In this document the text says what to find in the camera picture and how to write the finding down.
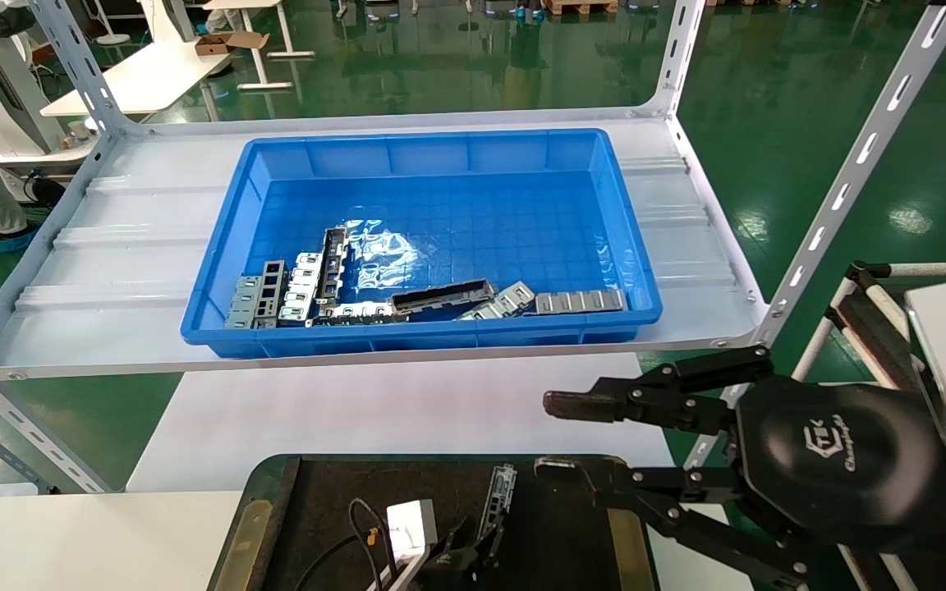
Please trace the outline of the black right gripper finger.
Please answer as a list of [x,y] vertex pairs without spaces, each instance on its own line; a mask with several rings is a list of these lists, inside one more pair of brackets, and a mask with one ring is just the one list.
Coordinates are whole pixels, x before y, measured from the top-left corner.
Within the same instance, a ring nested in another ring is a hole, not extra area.
[[726,401],[706,392],[754,384],[774,370],[765,346],[709,353],[654,367],[637,378],[597,378],[588,392],[546,392],[544,410],[552,418],[645,425],[715,435],[735,423]]
[[579,485],[592,506],[634,514],[643,526],[703,557],[776,588],[805,586],[810,574],[807,542],[798,528],[774,511],[765,512],[776,538],[766,543],[746,532],[684,508],[686,504],[744,502],[750,494],[732,469],[630,467],[611,456],[585,459],[541,456],[535,475],[553,483]]

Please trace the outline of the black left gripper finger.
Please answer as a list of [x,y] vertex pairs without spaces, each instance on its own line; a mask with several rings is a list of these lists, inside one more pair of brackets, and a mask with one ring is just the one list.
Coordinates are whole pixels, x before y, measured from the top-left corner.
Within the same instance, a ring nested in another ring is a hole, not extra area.
[[503,526],[489,526],[487,531],[478,539],[476,554],[478,557],[478,568],[480,568],[480,570],[498,567],[497,554],[500,545],[502,545],[503,532]]
[[469,547],[475,541],[475,520],[465,517],[444,535],[439,543],[439,564],[450,561],[450,557],[463,547]]

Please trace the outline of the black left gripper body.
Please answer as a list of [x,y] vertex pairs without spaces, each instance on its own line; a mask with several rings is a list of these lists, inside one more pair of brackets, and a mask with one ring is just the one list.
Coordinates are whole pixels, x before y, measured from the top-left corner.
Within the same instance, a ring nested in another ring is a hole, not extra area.
[[484,559],[477,547],[432,555],[416,573],[416,590],[476,590],[483,583]]

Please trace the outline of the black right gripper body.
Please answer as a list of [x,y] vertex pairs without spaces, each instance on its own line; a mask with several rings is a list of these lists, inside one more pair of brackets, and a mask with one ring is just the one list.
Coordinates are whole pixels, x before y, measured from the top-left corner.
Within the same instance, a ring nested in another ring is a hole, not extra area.
[[825,541],[890,551],[915,539],[946,448],[923,401],[874,386],[773,377],[736,406],[743,478]]

